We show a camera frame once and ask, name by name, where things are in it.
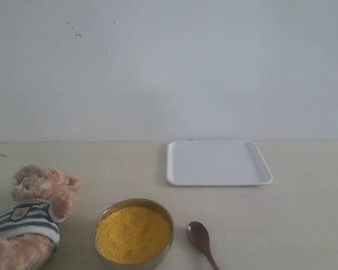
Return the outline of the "white rectangular plastic tray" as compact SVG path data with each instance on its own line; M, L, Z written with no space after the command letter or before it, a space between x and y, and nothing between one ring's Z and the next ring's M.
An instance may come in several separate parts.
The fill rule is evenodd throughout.
M174 186L261 186L273 175L251 141L173 141L166 179Z

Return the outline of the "tan teddy bear striped sweater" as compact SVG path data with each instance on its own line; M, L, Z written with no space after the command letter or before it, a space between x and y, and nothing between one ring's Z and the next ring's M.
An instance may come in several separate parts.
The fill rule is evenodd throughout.
M0 215L0 269L42 269L60 243L81 180L54 168L28 165L12 180L14 207Z

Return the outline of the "dark brown wooden spoon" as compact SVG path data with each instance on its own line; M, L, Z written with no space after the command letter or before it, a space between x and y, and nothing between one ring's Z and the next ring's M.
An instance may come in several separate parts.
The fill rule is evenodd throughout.
M210 249L210 237L206 227L197 221L192 221L186 229L190 243L195 246L209 261L212 269L219 270Z

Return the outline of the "steel bowl of yellow millet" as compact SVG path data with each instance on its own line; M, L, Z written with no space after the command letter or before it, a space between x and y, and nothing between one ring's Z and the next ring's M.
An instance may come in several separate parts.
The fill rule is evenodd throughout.
M107 269L156 269L173 243L174 222L158 202L128 199L100 214L92 238Z

